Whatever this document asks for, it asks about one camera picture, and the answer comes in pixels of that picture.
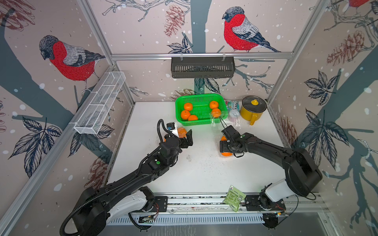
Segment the clear plastic clamshell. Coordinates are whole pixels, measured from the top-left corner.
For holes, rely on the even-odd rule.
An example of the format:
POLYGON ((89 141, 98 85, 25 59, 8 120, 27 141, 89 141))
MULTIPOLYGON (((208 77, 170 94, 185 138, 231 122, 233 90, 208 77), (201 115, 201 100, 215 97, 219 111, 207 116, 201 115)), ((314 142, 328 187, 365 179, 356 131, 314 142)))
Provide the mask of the clear plastic clamshell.
MULTIPOLYGON (((228 125, 225 121, 224 121, 224 119, 223 119, 223 115, 225 115, 226 114, 226 112, 224 112, 224 111, 221 111, 222 112, 222 115, 219 117, 219 118, 214 118, 214 117, 212 117, 212 115, 211 115, 211 113, 210 113, 210 115, 211 115, 211 123, 213 124, 213 125, 215 125, 215 121, 219 121, 219 123, 221 124, 221 127, 222 127, 222 130, 224 130, 226 127, 228 127, 228 126, 232 126, 232 125, 228 125)), ((242 157, 243 155, 232 155, 232 156, 235 156, 235 157, 237 157, 237 158, 239 158, 239 157, 242 157)))
POLYGON ((176 124, 167 124, 166 129, 179 138, 181 148, 188 148, 193 145, 191 130, 188 132, 185 128, 176 124))

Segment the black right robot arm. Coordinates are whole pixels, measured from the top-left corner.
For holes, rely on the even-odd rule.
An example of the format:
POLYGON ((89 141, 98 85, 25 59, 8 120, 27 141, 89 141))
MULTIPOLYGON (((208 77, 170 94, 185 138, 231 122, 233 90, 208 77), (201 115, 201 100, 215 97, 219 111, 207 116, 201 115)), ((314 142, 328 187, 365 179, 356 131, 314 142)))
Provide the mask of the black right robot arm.
POLYGON ((240 134, 233 126, 226 125, 219 118, 224 140, 220 141, 220 152, 230 153, 241 158, 245 153, 256 154, 281 168, 285 178, 265 186, 259 193, 259 205, 263 209, 271 209, 281 199, 296 195, 314 201, 313 189, 322 180, 322 173, 307 150, 303 148, 286 148, 266 142, 251 133, 240 134))

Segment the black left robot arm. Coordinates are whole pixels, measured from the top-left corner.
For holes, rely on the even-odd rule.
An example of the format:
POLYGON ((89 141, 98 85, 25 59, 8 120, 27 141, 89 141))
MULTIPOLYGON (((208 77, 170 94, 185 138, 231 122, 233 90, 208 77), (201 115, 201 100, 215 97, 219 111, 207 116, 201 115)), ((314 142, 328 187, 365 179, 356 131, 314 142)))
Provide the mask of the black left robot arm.
POLYGON ((177 161, 184 148, 193 145, 192 131, 183 138, 173 133, 174 123, 164 125, 160 119, 159 146, 143 158, 137 169, 116 182, 95 190, 90 187, 83 191, 73 211, 66 217, 59 234, 67 236, 67 224, 73 221, 77 231, 75 236, 97 236, 112 220, 133 211, 148 211, 153 208, 155 196, 146 186, 164 175, 177 161))

